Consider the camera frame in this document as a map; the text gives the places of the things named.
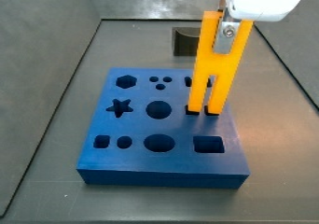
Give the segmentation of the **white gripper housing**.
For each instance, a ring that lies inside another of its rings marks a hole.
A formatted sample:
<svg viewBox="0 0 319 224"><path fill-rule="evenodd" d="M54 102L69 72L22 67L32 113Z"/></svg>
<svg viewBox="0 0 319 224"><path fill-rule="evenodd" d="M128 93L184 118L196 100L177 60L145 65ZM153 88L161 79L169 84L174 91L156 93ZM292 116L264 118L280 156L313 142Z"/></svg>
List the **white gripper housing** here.
<svg viewBox="0 0 319 224"><path fill-rule="evenodd" d="M240 20L281 21L300 0L219 0L213 52L229 54L235 42Z"/></svg>

